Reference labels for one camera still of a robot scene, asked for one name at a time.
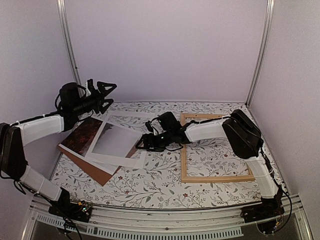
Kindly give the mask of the white photo mat board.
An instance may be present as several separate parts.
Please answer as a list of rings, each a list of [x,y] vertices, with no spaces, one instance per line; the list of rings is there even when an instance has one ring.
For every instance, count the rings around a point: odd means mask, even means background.
[[[85,159],[101,164],[142,169],[146,151],[140,151],[137,158],[135,145],[144,131],[132,128],[138,121],[148,121],[154,113],[133,111],[109,111],[98,129]]]

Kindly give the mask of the photo with white border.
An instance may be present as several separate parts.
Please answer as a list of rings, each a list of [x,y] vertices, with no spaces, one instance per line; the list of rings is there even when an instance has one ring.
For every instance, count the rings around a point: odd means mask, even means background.
[[[88,118],[58,147],[113,175],[118,167],[143,168],[146,153],[135,148],[142,133],[110,121]]]

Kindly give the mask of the light wooden picture frame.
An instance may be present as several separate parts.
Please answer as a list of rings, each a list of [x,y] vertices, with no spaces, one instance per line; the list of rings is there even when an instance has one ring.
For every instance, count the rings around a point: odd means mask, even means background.
[[[196,140],[183,146],[181,182],[188,184],[252,182],[254,175],[237,157],[221,129],[214,138]]]

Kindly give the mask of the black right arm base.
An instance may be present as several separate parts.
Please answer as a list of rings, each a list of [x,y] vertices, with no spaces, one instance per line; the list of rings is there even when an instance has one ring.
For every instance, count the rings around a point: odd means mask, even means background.
[[[261,203],[241,209],[240,216],[245,223],[260,221],[280,216],[285,213],[282,204],[283,192],[280,190],[273,198],[261,198]]]

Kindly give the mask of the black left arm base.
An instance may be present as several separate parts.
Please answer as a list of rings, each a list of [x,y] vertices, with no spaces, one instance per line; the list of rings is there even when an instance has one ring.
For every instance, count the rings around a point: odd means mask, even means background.
[[[88,223],[92,215],[92,204],[84,200],[71,202],[70,193],[61,189],[61,194],[57,201],[49,200],[49,213],[66,218]]]

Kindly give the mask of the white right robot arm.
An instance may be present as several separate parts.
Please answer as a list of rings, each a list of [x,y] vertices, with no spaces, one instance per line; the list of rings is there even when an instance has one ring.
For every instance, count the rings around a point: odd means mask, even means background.
[[[264,141],[260,129],[240,109],[231,114],[198,121],[193,117],[187,123],[178,121],[172,112],[165,112],[155,118],[163,132],[159,133],[146,122],[148,133],[136,143],[136,149],[151,152],[163,152],[170,144],[191,144],[201,140],[227,138],[233,153],[244,160],[260,188],[262,200],[258,213],[262,218],[269,218],[278,210],[274,199],[281,199],[283,190],[274,177],[274,170],[263,152]]]

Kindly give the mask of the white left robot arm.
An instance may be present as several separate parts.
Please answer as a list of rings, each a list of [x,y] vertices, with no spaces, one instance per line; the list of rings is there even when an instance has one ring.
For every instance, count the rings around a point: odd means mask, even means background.
[[[67,190],[58,187],[42,174],[32,169],[26,160],[26,145],[44,137],[71,130],[80,122],[85,113],[105,113],[114,102],[107,96],[117,88],[115,83],[87,80],[86,86],[76,82],[61,87],[55,99],[55,111],[33,118],[1,123],[0,125],[0,171],[1,178],[13,180],[21,192],[30,191],[55,204],[55,209],[63,216],[74,213]]]

